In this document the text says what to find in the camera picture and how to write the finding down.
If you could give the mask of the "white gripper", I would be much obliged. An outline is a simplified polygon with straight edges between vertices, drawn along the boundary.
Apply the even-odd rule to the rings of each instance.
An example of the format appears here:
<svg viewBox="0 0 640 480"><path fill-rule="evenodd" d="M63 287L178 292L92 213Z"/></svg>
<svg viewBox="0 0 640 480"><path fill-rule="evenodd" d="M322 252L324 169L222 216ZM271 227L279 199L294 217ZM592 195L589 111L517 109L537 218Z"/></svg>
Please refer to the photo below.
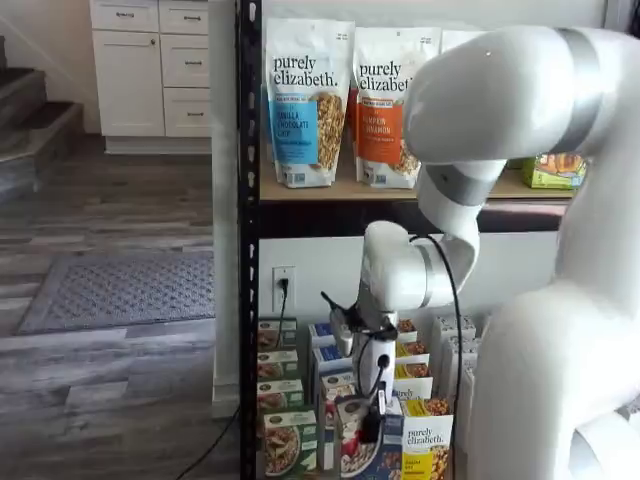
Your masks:
<svg viewBox="0 0 640 480"><path fill-rule="evenodd" d="M379 340L367 334L354 336L352 360L356 390L370 399L361 423L360 441L363 444L377 442L387 401L392 398L395 346L395 340Z"/></svg>

